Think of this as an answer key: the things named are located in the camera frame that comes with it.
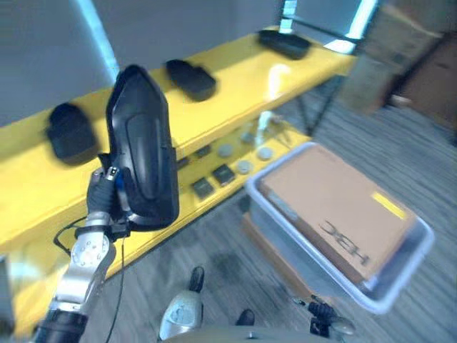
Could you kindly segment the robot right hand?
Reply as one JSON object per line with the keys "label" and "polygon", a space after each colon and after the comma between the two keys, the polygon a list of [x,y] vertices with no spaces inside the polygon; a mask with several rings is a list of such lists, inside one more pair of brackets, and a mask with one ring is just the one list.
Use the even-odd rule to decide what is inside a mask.
{"label": "robot right hand", "polygon": [[351,320],[342,317],[331,305],[315,295],[311,296],[307,310],[312,314],[309,329],[311,334],[342,341],[356,333]]}

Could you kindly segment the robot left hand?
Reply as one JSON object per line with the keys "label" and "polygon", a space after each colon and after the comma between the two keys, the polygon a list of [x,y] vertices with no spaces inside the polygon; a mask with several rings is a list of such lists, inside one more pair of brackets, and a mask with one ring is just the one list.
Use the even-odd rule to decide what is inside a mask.
{"label": "robot left hand", "polygon": [[86,194],[88,213],[106,212],[113,221],[121,220],[122,210],[118,195],[121,170],[113,165],[111,153],[98,155],[101,167],[91,174],[89,188]]}

